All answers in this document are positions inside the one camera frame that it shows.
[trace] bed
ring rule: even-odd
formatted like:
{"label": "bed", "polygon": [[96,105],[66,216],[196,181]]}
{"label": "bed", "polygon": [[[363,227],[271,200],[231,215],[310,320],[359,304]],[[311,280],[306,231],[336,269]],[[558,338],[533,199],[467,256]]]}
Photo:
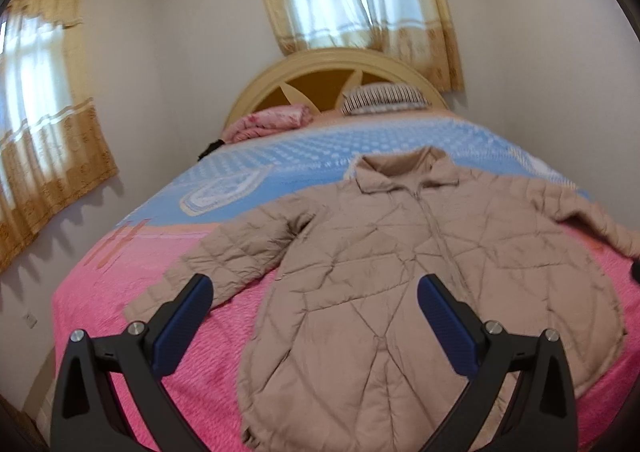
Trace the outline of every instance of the bed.
{"label": "bed", "polygon": [[[337,111],[342,93],[372,82],[417,86],[431,109],[342,117]],[[121,332],[126,304],[158,282],[173,260],[219,223],[284,194],[343,179],[360,154],[406,152],[431,144],[459,165],[576,187],[516,145],[455,116],[420,74],[376,52],[328,49],[292,55],[245,88],[226,124],[284,103],[307,104],[316,120],[298,131],[213,152],[123,219],[78,263],[52,301],[58,364],[74,329],[84,328],[92,337]],[[578,400],[580,445],[587,447],[616,419],[640,372],[640,288],[629,276],[628,259],[575,227],[566,229],[612,279],[628,330],[623,355]],[[260,301],[276,274],[274,270],[212,311],[177,372],[164,379],[178,408],[212,450],[248,450],[240,437],[236,370]],[[124,381],[116,377],[114,383],[137,438],[155,448]]]}

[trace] jacket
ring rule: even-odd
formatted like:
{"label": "jacket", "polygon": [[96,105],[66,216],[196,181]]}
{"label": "jacket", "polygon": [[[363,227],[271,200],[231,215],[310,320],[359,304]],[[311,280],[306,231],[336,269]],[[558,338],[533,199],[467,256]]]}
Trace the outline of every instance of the jacket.
{"label": "jacket", "polygon": [[[427,273],[510,333],[558,329],[577,396],[622,352],[620,302],[558,224],[571,217],[640,256],[638,233],[569,188],[458,167],[434,147],[364,156],[353,179],[219,226],[126,317],[148,320],[193,273],[211,278],[216,307],[280,266],[239,366],[247,444],[416,452],[466,384],[418,307]],[[508,377],[476,447],[491,440],[514,383]]]}

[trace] curved wooden headboard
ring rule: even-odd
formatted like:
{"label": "curved wooden headboard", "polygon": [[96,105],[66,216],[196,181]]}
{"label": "curved wooden headboard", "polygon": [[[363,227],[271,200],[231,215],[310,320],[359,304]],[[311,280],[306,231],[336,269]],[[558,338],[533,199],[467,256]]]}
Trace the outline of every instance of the curved wooden headboard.
{"label": "curved wooden headboard", "polygon": [[325,48],[289,55],[260,73],[242,91],[225,126],[271,106],[306,104],[314,114],[342,106],[342,94],[372,82],[405,82],[418,87],[431,107],[448,109],[425,77],[394,58],[372,50]]}

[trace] electrical socket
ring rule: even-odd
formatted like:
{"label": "electrical socket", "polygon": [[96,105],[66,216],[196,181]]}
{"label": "electrical socket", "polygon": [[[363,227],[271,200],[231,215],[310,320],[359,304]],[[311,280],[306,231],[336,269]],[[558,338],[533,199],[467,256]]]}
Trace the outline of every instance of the electrical socket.
{"label": "electrical socket", "polygon": [[33,329],[33,327],[38,323],[38,319],[31,311],[22,315],[22,319],[27,323],[29,329]]}

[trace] wall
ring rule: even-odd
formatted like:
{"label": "wall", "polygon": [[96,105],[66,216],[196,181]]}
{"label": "wall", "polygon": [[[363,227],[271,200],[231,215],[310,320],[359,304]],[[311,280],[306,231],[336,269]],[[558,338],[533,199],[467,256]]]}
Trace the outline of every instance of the wall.
{"label": "wall", "polygon": [[640,228],[640,42],[616,0],[487,0],[506,134]]}
{"label": "wall", "polygon": [[[0,276],[0,392],[21,407],[53,346],[50,298],[76,262],[120,219],[188,166],[163,103],[151,0],[84,0],[98,118],[118,177],[62,211]],[[28,329],[29,309],[38,323]]]}
{"label": "wall", "polygon": [[[447,100],[455,111],[503,132],[495,42],[482,0],[449,0],[458,32],[466,92]],[[164,96],[188,155],[218,138],[241,90],[280,60],[262,0],[156,0]]]}

